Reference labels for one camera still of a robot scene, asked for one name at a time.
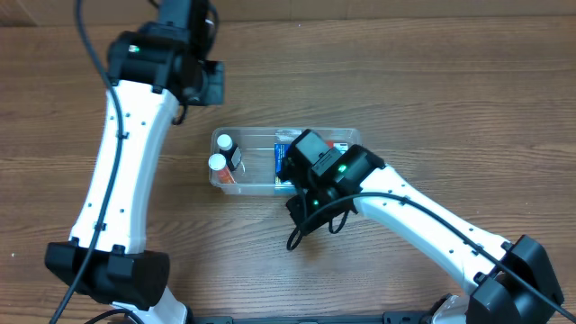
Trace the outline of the clear plastic container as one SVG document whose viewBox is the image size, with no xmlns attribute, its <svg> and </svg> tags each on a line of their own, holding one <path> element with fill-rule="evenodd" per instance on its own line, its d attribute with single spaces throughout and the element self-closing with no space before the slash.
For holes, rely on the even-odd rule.
<svg viewBox="0 0 576 324">
<path fill-rule="evenodd" d="M 209 171 L 213 186 L 233 195 L 294 195 L 289 182 L 277 179 L 281 160 L 288 146 L 303 132 L 302 128 L 221 127 L 211 135 L 211 153 L 219 151 L 217 138 L 226 134 L 238 144 L 239 167 L 231 172 L 235 182 L 223 183 L 214 170 Z"/>
</svg>

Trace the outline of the blue medicine box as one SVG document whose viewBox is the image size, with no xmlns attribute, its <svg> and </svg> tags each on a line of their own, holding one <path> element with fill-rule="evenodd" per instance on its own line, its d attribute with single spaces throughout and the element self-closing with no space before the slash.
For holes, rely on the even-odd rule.
<svg viewBox="0 0 576 324">
<path fill-rule="evenodd" d="M 287 150 L 290 147 L 289 143 L 275 143 L 274 144 L 274 183 L 276 185 L 292 185 L 290 180 L 282 180 L 278 173 L 282 170 L 282 162 L 286 156 Z"/>
</svg>

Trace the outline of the dark bottle white cap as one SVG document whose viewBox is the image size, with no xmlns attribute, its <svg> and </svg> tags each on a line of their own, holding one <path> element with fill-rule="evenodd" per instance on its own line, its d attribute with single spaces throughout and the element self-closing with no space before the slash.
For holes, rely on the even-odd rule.
<svg viewBox="0 0 576 324">
<path fill-rule="evenodd" d="M 228 134 L 221 134 L 217 138 L 219 152 L 226 158 L 230 171 L 235 171 L 241 163 L 242 153 L 239 145 Z"/>
</svg>

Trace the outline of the red medicine box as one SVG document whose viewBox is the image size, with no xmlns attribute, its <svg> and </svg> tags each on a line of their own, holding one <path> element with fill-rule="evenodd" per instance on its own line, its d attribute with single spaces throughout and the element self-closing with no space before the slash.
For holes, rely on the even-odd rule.
<svg viewBox="0 0 576 324">
<path fill-rule="evenodd" d="M 336 150 L 338 150 L 341 153 L 346 152 L 349 149 L 349 145 L 347 142 L 328 141 L 327 144 L 331 148 L 335 148 Z"/>
</svg>

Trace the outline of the orange Redoxon tube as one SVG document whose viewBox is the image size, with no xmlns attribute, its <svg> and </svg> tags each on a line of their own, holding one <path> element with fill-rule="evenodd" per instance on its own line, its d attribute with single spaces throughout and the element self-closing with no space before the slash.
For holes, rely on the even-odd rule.
<svg viewBox="0 0 576 324">
<path fill-rule="evenodd" d="M 208 166 L 222 184 L 235 184 L 235 179 L 227 165 L 227 160 L 222 154 L 212 154 L 209 157 Z"/>
</svg>

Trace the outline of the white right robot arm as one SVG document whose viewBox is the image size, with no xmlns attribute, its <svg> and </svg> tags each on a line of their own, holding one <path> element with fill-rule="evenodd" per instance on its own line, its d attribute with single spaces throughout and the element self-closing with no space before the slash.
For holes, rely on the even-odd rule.
<svg viewBox="0 0 576 324">
<path fill-rule="evenodd" d="M 341 152 L 316 131 L 305 130 L 285 151 L 277 177 L 296 189 L 286 207 L 295 229 L 287 242 L 333 220 L 361 213 L 381 223 L 432 259 L 460 285 L 421 314 L 420 323 L 546 323 L 563 308 L 563 292 L 543 245 L 528 235 L 512 242 L 473 226 L 411 186 L 369 149 Z"/>
</svg>

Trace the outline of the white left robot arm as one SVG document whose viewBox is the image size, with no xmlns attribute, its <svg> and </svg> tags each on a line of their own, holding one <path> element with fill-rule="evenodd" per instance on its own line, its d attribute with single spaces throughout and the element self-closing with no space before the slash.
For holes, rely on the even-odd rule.
<svg viewBox="0 0 576 324">
<path fill-rule="evenodd" d="M 167 131 L 192 106 L 224 100 L 224 66 L 208 55 L 219 16 L 208 0 L 158 3 L 157 19 L 125 31 L 97 57 L 76 2 L 76 27 L 106 88 L 106 115 L 85 203 L 46 267 L 67 286 L 131 323 L 191 323 L 169 290 L 166 253 L 147 249 L 147 210 Z"/>
</svg>

